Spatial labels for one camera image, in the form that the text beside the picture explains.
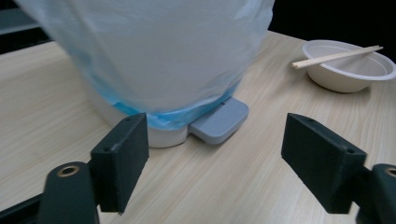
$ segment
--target bowl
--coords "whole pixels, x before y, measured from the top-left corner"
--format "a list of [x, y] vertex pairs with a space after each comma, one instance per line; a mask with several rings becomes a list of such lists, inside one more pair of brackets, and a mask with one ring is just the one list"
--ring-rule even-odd
[[[361, 49], [359, 46], [333, 40], [311, 40], [303, 44], [307, 59], [345, 51]], [[338, 59], [307, 68], [309, 77], [320, 86], [338, 92], [356, 92], [375, 81], [396, 77], [395, 63], [377, 52]]]

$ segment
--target light wood tabletop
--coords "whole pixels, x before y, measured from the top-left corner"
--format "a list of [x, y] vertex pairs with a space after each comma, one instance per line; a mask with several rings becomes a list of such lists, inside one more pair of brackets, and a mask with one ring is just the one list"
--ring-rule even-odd
[[[234, 98], [250, 112], [225, 143], [194, 136], [151, 149], [125, 213], [101, 223], [355, 223], [329, 215], [281, 159], [288, 113], [310, 117], [368, 153], [366, 167], [396, 164], [396, 79], [350, 94], [306, 70], [303, 40], [268, 32]], [[0, 210], [41, 193], [47, 173], [90, 159], [111, 130], [88, 101], [78, 70], [54, 42], [0, 56]]]

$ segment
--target chopsticks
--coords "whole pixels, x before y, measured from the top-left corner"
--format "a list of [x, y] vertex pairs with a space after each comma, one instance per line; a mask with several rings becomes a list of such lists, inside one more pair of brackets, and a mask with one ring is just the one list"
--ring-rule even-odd
[[374, 51], [380, 50], [382, 48], [383, 47], [379, 47], [379, 46], [371, 46], [371, 47], [364, 48], [364, 49], [355, 49], [355, 50], [350, 50], [347, 52], [336, 53], [336, 54], [332, 54], [332, 55], [318, 57], [315, 59], [309, 59], [309, 60], [292, 63], [291, 66], [294, 67], [295, 69], [299, 69], [299, 68], [304, 68], [307, 66], [319, 64], [319, 63], [326, 63], [326, 62], [337, 60], [337, 59], [342, 59], [342, 58], [351, 57], [351, 56], [355, 56], [355, 55], [359, 55], [359, 54], [374, 52]]

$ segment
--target dark background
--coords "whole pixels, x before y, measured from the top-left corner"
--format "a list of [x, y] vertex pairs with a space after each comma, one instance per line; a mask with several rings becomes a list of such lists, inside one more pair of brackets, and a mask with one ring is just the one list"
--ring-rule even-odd
[[[0, 0], [1, 10], [17, 8]], [[269, 30], [304, 40], [379, 45], [396, 62], [396, 0], [276, 0]], [[40, 28], [0, 35], [0, 54], [50, 41]]]

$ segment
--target gray pedal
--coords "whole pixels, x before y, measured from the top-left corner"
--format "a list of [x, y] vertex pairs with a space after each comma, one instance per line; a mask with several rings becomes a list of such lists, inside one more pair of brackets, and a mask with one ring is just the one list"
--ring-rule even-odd
[[189, 132], [208, 144], [224, 142], [236, 132], [248, 117], [248, 106], [229, 98], [213, 112], [209, 112], [189, 125]]

